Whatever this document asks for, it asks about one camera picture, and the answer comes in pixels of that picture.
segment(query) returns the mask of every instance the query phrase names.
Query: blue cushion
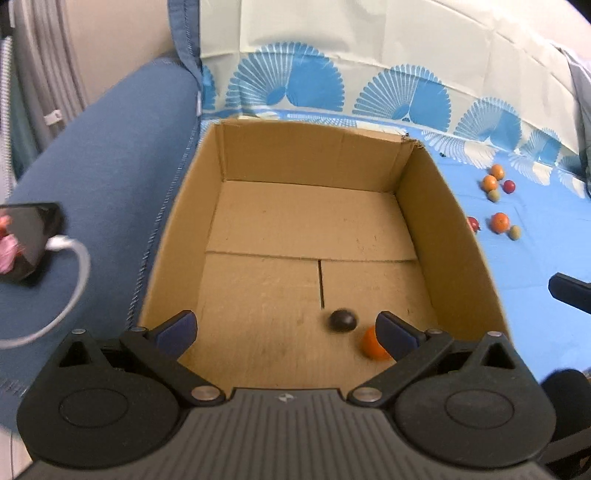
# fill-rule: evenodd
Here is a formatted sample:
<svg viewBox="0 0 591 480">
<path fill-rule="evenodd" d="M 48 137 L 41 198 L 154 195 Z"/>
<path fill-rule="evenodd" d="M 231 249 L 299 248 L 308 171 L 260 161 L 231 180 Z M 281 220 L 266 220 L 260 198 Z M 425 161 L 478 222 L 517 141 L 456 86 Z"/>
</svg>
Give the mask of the blue cushion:
<svg viewBox="0 0 591 480">
<path fill-rule="evenodd" d="M 64 233 L 87 246 L 92 271 L 80 302 L 56 329 L 0 351 L 1 425 L 15 429 L 23 389 L 67 332 L 80 327 L 112 338 L 137 322 L 165 220 L 196 147 L 197 90 L 196 78 L 174 61 L 144 66 L 72 122 L 10 198 L 61 203 Z M 0 284 L 0 338 L 35 332 L 66 305 L 76 257 L 52 257 L 36 286 Z"/>
</svg>

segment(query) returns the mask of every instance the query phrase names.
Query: white charging cable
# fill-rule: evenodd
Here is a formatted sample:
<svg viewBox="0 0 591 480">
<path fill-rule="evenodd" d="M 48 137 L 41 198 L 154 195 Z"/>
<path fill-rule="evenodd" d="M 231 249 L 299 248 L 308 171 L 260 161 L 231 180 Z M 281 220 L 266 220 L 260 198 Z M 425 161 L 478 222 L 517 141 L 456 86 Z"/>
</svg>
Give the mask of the white charging cable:
<svg viewBox="0 0 591 480">
<path fill-rule="evenodd" d="M 68 238 L 64 235 L 56 235 L 52 236 L 47 241 L 46 250 L 50 250 L 52 252 L 57 252 L 59 250 L 72 250 L 78 256 L 78 283 L 76 284 L 74 293 L 72 294 L 72 297 L 70 298 L 70 301 L 66 307 L 49 324 L 44 326 L 41 330 L 24 337 L 0 340 L 0 350 L 7 350 L 9 348 L 27 345 L 31 342 L 34 342 L 38 338 L 41 338 L 47 332 L 53 330 L 57 324 L 60 323 L 66 317 L 66 315 L 72 311 L 74 305 L 76 305 L 78 300 L 80 300 L 80 297 L 86 288 L 88 277 L 90 277 L 90 255 L 83 243 L 79 242 L 78 240 Z"/>
</svg>

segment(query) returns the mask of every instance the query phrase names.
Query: ribbed gray panel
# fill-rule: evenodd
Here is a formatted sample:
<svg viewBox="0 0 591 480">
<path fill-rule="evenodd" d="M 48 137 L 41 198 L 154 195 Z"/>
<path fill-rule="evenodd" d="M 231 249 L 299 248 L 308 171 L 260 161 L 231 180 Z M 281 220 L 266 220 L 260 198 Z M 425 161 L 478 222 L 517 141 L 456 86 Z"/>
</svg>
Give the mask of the ribbed gray panel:
<svg viewBox="0 0 591 480">
<path fill-rule="evenodd" d="M 530 463 L 495 472 L 442 465 L 413 451 L 378 410 L 346 404 L 336 390 L 236 390 L 195 409 L 162 449 L 104 471 L 35 463 L 22 480 L 543 480 Z"/>
</svg>

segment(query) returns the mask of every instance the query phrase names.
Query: cardboard box wall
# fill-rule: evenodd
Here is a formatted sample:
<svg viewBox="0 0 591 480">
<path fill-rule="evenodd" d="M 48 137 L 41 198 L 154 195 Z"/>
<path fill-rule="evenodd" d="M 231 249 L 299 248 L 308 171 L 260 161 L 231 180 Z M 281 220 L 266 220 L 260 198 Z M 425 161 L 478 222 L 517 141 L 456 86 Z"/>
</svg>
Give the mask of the cardboard box wall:
<svg viewBox="0 0 591 480">
<path fill-rule="evenodd" d="M 332 333 L 350 308 L 360 325 Z M 176 198 L 141 324 L 180 310 L 199 334 L 181 358 L 223 388 L 339 387 L 392 362 L 358 345 L 377 313 L 459 339 L 506 333 L 474 234 L 419 142 L 271 121 L 211 128 Z"/>
</svg>

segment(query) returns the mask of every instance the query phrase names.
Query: toy fruit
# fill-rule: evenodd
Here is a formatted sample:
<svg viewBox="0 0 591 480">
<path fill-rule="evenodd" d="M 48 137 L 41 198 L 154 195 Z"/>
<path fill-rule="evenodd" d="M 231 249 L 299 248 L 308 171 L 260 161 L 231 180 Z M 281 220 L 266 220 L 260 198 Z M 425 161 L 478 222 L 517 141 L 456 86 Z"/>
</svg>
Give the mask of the toy fruit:
<svg viewBox="0 0 591 480">
<path fill-rule="evenodd" d="M 383 361 L 392 359 L 385 348 L 379 344 L 378 338 L 375 336 L 375 325 L 369 327 L 363 334 L 361 350 L 371 360 Z"/>
<path fill-rule="evenodd" d="M 503 167 L 501 167 L 498 163 L 495 163 L 491 167 L 489 173 L 497 180 L 502 180 L 505 178 L 505 170 L 503 170 Z"/>
<path fill-rule="evenodd" d="M 491 229 L 495 233 L 505 233 L 510 226 L 509 217 L 504 213 L 496 213 L 491 218 Z"/>
<path fill-rule="evenodd" d="M 474 233 L 480 230 L 480 224 L 474 217 L 466 217 L 466 220 L 468 221 L 468 226 Z"/>
<path fill-rule="evenodd" d="M 492 175 L 487 175 L 482 179 L 482 190 L 485 192 L 489 192 L 491 190 L 495 190 L 499 186 L 496 178 Z"/>
<path fill-rule="evenodd" d="M 335 332 L 351 332 L 357 327 L 357 322 L 357 315 L 347 309 L 335 310 L 329 317 L 329 327 Z"/>
<path fill-rule="evenodd" d="M 521 228 L 519 228 L 517 225 L 513 225 L 511 228 L 509 228 L 508 235 L 511 240 L 519 240 L 521 238 Z"/>
<path fill-rule="evenodd" d="M 499 190 L 491 190 L 486 194 L 486 197 L 491 202 L 498 202 L 501 199 L 501 194 L 499 193 Z"/>
<path fill-rule="evenodd" d="M 503 182 L 503 192 L 513 193 L 515 191 L 515 182 L 513 180 L 505 180 Z"/>
</svg>

